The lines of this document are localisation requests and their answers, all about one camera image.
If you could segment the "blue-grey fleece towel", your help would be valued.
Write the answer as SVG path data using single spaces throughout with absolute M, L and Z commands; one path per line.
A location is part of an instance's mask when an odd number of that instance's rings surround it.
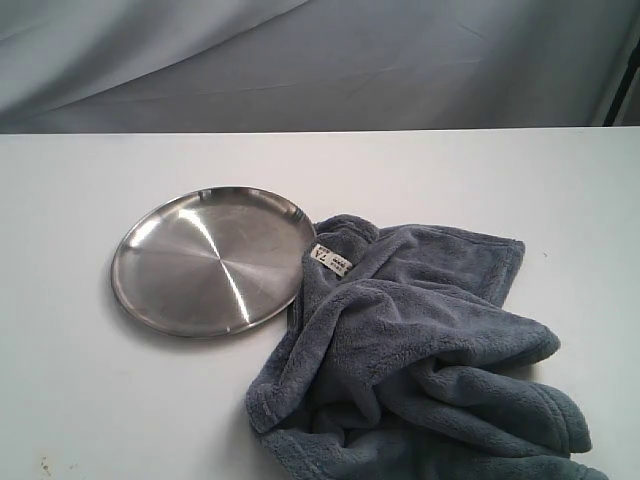
M 521 241 L 318 223 L 286 333 L 245 405 L 296 479 L 598 479 L 563 392 L 521 377 L 560 346 L 503 307 Z

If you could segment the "round stainless steel plate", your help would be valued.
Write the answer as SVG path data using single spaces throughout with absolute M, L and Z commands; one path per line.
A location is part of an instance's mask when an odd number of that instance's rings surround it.
M 119 243 L 110 284 L 134 320 L 183 338 L 233 335 L 280 314 L 316 237 L 306 213 L 263 189 L 221 186 L 173 199 Z

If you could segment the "grey backdrop cloth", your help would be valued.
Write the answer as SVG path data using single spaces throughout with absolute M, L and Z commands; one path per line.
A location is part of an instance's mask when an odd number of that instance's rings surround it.
M 5 133 L 591 126 L 635 1 L 5 1 Z

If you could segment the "black stand pole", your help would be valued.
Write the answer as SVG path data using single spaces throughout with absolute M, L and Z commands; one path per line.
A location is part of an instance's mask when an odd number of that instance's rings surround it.
M 620 113 L 622 105 L 635 78 L 636 72 L 639 69 L 639 49 L 639 43 L 636 43 L 634 49 L 629 55 L 625 71 L 619 81 L 614 97 L 604 118 L 602 124 L 603 127 L 613 126 L 616 118 Z

